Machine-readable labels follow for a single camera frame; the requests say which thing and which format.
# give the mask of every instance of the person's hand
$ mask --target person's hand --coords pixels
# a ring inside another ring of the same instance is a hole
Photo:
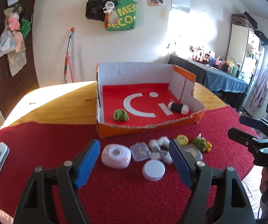
[[[268,185],[267,185],[268,169],[266,167],[263,168],[261,175],[262,175],[262,178],[261,178],[261,183],[260,183],[260,192],[263,194],[268,188]]]

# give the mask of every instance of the green pom pom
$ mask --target green pom pom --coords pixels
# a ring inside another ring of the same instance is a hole
[[[129,120],[129,116],[127,114],[127,112],[125,110],[119,109],[119,110],[115,110],[113,113],[113,119],[115,121],[128,121]]]
[[[192,141],[192,144],[194,144],[201,152],[205,152],[205,150],[207,148],[206,140],[204,138],[196,137]]]

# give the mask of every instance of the pink stuffed toy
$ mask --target pink stuffed toy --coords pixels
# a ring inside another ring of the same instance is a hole
[[[9,13],[7,23],[11,31],[19,30],[20,23],[18,13]]]
[[[18,53],[21,50],[21,44],[23,42],[23,35],[20,31],[16,31],[16,30],[14,30],[12,33],[13,33],[14,40],[16,43],[15,53]]]

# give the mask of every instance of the white plush keychain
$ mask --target white plush keychain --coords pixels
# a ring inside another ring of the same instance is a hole
[[[164,136],[158,140],[150,140],[148,147],[151,149],[151,159],[162,160],[168,164],[172,164],[172,158],[169,151],[162,150],[161,147],[164,146],[166,149],[169,149],[170,140]]]
[[[103,8],[103,10],[104,10],[103,12],[110,14],[113,12],[114,8],[115,8],[115,5],[113,2],[110,2],[110,1],[106,2],[105,7]]]

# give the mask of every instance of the orange cardboard box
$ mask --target orange cardboard box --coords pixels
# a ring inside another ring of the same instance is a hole
[[[101,137],[198,123],[206,107],[193,96],[196,76],[176,65],[116,62],[97,65],[97,127]],[[169,102],[189,107],[172,112]],[[124,109],[129,121],[115,122]]]

